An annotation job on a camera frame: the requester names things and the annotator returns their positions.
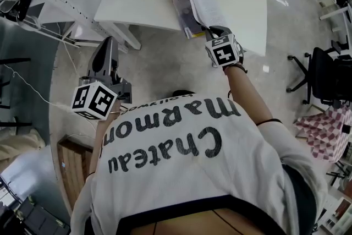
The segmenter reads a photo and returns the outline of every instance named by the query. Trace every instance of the chair base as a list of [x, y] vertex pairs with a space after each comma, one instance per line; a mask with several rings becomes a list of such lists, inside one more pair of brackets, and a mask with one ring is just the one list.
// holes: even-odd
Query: chair base
[[[304, 53], [304, 57], [309, 58], [309, 64], [310, 64], [312, 56], [309, 53]], [[311, 83], [308, 79], [308, 70], [303, 66], [303, 64], [295, 56], [289, 55], [289, 56], [287, 56], [287, 60], [289, 60], [289, 61], [294, 60], [296, 62], [298, 67], [304, 73], [304, 79], [300, 83], [298, 83], [298, 85], [296, 85], [295, 87], [286, 88], [286, 93], [294, 92], [297, 89], [301, 88], [303, 85], [308, 84], [307, 99], [302, 101], [302, 104], [308, 105], [310, 103], [310, 96], [311, 96], [311, 89], [312, 89]]]

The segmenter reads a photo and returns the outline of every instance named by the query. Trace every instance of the black shoe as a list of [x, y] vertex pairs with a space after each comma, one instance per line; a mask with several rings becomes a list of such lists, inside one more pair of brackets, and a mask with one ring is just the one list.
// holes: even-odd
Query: black shoe
[[176, 90], [174, 91], [174, 93], [172, 93], [172, 97], [177, 97], [177, 96], [187, 95], [187, 94], [195, 94], [195, 93], [189, 90]]

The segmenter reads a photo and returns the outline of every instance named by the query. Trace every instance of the white marker cube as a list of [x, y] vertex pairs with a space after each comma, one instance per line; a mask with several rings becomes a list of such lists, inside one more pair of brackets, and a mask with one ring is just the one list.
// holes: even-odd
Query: white marker cube
[[239, 61], [239, 50], [233, 34], [207, 41], [205, 43], [205, 49], [209, 57], [218, 67], [234, 64]]
[[115, 92], [96, 81], [75, 88], [71, 110], [86, 119], [105, 121], [116, 98]]

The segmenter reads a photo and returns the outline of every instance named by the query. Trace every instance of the office chair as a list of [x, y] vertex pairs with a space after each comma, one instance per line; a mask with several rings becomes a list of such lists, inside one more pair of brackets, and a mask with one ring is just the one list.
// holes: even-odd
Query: office chair
[[332, 41], [332, 48], [324, 51], [316, 47], [313, 56], [305, 53], [304, 57], [309, 58], [308, 70], [295, 56], [288, 56], [289, 61], [294, 60], [305, 74], [304, 79], [294, 88], [287, 88], [286, 92], [291, 93], [308, 84], [307, 100], [303, 104], [310, 103], [311, 91], [313, 96], [320, 99], [322, 104], [332, 105], [338, 109], [341, 107], [341, 100], [352, 101], [352, 60], [333, 59], [328, 54], [337, 51], [341, 54], [341, 48]]

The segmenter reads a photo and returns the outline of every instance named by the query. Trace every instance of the pink plaid fabric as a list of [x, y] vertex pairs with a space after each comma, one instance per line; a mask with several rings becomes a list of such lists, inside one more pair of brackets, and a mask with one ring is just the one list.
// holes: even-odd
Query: pink plaid fabric
[[337, 162], [349, 137], [342, 133], [344, 124], [352, 125], [352, 112], [346, 106], [338, 110], [330, 107], [325, 113], [301, 117], [294, 125], [308, 135], [307, 143], [314, 158]]

